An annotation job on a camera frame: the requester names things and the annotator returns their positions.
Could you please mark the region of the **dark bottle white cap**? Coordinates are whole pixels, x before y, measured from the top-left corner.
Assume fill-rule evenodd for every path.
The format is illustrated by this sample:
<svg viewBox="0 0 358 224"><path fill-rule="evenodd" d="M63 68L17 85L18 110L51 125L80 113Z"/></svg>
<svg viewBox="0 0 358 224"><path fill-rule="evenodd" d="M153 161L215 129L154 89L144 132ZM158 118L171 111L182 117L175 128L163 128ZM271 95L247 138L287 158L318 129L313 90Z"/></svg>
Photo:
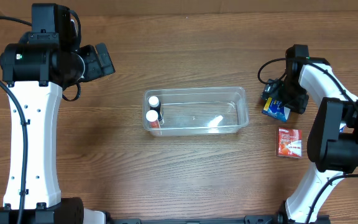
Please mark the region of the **dark bottle white cap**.
<svg viewBox="0 0 358 224"><path fill-rule="evenodd" d="M151 96L148 99L150 109L155 110L158 113L158 120L161 121L163 119L162 113L162 104L157 96Z"/></svg>

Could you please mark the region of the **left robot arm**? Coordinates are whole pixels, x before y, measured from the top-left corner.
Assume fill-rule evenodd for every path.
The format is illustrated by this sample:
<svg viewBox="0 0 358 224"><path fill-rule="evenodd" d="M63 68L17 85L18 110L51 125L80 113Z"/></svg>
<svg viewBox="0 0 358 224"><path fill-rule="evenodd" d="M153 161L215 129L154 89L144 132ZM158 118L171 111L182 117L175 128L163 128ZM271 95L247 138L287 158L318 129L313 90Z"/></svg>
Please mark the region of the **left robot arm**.
<svg viewBox="0 0 358 224"><path fill-rule="evenodd" d="M31 31L0 56L0 87L11 113L11 161L0 223L112 222L108 212L64 198L58 184L57 120L63 91L113 74L105 44L81 45L75 11L32 5Z"/></svg>

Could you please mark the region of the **white blue box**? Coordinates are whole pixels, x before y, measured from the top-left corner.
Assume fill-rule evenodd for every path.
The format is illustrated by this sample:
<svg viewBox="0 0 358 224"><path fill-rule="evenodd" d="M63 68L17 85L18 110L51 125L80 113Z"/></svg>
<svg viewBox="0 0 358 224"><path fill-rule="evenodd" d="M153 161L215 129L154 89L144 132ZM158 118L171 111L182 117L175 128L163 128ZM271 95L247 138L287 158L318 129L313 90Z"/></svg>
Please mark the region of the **white blue box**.
<svg viewBox="0 0 358 224"><path fill-rule="evenodd" d="M344 131L345 127L346 127L346 125L341 126L341 128L339 129L339 132L342 133Z"/></svg>

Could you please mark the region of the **orange tube white cap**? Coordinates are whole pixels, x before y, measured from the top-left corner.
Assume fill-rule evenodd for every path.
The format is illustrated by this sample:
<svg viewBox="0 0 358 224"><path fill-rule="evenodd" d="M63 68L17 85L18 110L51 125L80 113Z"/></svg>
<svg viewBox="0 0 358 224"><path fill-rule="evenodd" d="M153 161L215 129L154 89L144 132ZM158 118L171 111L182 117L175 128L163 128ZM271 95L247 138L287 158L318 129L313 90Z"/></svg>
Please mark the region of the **orange tube white cap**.
<svg viewBox="0 0 358 224"><path fill-rule="evenodd" d="M145 115L146 120L149 122L152 129L159 129L160 123L158 120L158 112L155 110L149 110Z"/></svg>

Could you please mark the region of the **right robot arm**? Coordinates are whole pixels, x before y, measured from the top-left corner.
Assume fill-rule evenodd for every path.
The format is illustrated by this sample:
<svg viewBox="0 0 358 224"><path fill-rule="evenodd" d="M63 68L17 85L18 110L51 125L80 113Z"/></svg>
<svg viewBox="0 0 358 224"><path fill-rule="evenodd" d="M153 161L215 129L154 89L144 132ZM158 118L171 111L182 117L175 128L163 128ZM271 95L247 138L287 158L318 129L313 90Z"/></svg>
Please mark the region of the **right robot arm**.
<svg viewBox="0 0 358 224"><path fill-rule="evenodd" d="M310 166L300 184L274 215L248 216L247 221L264 223L329 223L320 208L344 179L358 178L358 97L335 77L325 58L310 57L307 45L288 48L285 71L269 79L261 98L262 110L286 120L290 112L305 112L308 100L318 106L307 140Z"/></svg>

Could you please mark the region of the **blue yellow VapoDrops box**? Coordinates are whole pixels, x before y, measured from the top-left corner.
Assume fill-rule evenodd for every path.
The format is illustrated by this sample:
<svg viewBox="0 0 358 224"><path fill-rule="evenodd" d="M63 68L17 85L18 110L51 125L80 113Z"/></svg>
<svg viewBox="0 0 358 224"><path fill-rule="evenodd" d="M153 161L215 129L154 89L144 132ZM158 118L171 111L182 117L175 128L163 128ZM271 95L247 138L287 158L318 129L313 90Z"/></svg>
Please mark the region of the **blue yellow VapoDrops box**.
<svg viewBox="0 0 358 224"><path fill-rule="evenodd" d="M262 109L262 113L280 121L287 122L290 115L290 108L283 106L281 101L269 97Z"/></svg>

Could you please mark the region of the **red white box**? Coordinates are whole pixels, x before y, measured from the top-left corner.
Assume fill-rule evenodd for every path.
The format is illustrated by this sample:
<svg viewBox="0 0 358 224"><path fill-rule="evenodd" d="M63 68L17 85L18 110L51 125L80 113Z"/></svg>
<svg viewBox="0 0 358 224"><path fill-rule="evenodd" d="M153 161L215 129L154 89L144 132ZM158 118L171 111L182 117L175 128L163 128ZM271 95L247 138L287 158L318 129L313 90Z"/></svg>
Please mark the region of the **red white box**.
<svg viewBox="0 0 358 224"><path fill-rule="evenodd" d="M302 131L279 128L276 155L281 157L302 157Z"/></svg>

